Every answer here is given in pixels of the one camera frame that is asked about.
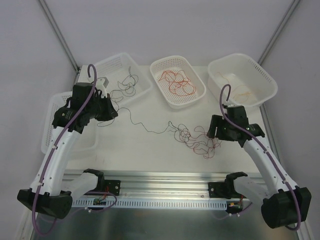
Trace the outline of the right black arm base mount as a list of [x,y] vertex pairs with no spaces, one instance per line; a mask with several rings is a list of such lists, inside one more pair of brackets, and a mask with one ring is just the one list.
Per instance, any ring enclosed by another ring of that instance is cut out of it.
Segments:
[[236,191],[229,189],[224,182],[209,182],[207,186],[209,198],[221,198],[230,200],[233,198],[239,199],[242,196]]

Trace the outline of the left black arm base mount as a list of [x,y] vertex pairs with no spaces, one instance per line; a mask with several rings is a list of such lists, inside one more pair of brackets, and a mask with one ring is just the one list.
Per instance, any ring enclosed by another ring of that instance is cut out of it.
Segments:
[[120,195],[121,181],[105,179],[104,183],[98,183],[97,187],[85,193],[85,195],[104,195],[106,192],[115,196]]

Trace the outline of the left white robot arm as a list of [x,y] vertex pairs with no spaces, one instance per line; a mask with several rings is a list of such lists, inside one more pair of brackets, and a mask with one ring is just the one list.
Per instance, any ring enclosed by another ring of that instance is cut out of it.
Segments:
[[92,119],[111,121],[118,116],[103,84],[77,83],[64,106],[52,121],[50,144],[41,167],[28,189],[18,192],[17,200],[33,213],[64,219],[73,201],[88,192],[95,195],[106,190],[100,170],[86,169],[71,183],[63,185],[63,175],[72,149]]

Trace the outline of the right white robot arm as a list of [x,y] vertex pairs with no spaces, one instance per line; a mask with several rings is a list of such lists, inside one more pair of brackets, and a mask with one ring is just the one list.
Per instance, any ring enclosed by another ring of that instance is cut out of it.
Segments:
[[226,199],[243,195],[260,207],[265,223],[272,229],[297,230],[307,218],[311,192],[299,187],[272,152],[261,127],[250,124],[243,106],[221,106],[221,115],[212,115],[207,137],[237,142],[251,157],[266,188],[254,183],[243,171],[230,173],[214,193]]

